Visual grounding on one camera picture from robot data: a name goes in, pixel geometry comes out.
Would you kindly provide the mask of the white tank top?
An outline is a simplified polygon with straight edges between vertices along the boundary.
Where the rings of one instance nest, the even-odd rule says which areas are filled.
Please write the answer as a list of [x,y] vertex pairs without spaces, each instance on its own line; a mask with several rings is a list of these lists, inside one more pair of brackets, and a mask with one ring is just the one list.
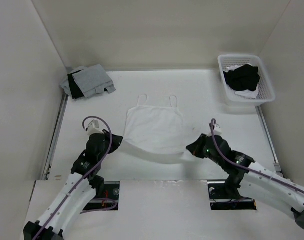
[[177,97],[169,96],[167,106],[147,105],[148,95],[138,96],[136,106],[129,109],[124,128],[126,148],[144,160],[163,165],[190,162],[186,145],[194,130],[185,123]]

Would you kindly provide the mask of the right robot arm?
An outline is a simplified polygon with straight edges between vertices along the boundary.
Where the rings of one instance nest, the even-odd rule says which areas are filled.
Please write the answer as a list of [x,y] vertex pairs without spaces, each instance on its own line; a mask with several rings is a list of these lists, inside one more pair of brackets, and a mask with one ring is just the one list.
[[304,230],[304,187],[264,168],[250,156],[232,150],[218,135],[201,134],[186,150],[210,159],[227,175],[223,190],[233,200],[251,198],[284,213]]

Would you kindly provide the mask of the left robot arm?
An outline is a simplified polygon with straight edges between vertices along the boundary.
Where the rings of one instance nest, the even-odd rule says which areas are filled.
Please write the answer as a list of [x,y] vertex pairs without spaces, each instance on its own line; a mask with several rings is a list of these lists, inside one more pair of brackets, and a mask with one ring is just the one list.
[[23,229],[26,240],[63,240],[77,217],[92,199],[104,194],[104,178],[97,175],[108,154],[116,151],[122,136],[107,130],[89,136],[86,149],[74,162],[67,181],[55,200],[35,222],[27,222]]

